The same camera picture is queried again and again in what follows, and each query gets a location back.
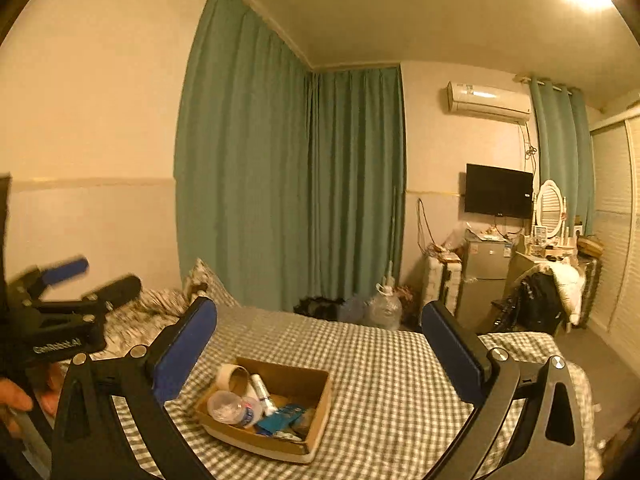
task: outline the air conditioner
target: air conditioner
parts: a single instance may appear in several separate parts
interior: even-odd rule
[[[524,124],[531,115],[527,94],[490,86],[452,83],[447,86],[449,111]]]

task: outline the silver screw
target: silver screw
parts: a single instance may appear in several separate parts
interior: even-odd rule
[[[491,355],[496,361],[506,361],[509,358],[509,354],[504,348],[494,348],[491,350]]]
[[[72,359],[72,362],[75,365],[84,364],[85,361],[86,361],[86,354],[82,354],[82,353],[74,355],[74,358]]]
[[[551,358],[551,364],[558,370],[562,370],[564,368],[564,359],[562,359],[559,355],[554,355]]]
[[[135,345],[131,350],[129,350],[131,357],[135,357],[138,359],[139,357],[144,357],[146,355],[146,346],[144,345]]]

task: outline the television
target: television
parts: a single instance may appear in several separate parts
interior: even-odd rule
[[[465,212],[531,218],[533,174],[479,164],[466,165]]]

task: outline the ceiling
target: ceiling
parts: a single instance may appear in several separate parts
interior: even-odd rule
[[[564,0],[250,0],[316,69],[401,60],[535,73],[601,108],[640,86],[640,46],[615,8]]]

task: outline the white mirror frame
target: white mirror frame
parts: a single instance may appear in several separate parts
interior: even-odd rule
[[[545,183],[540,186],[540,190],[538,191],[538,197],[536,198],[536,224],[542,225],[542,196],[545,192],[553,191],[558,196],[558,202],[560,203],[560,214],[558,216],[558,225],[552,230],[547,229],[546,236],[547,238],[553,238],[556,236],[560,227],[562,226],[562,219],[565,215],[564,210],[564,199],[562,198],[562,193],[556,183],[553,180],[546,180]]]

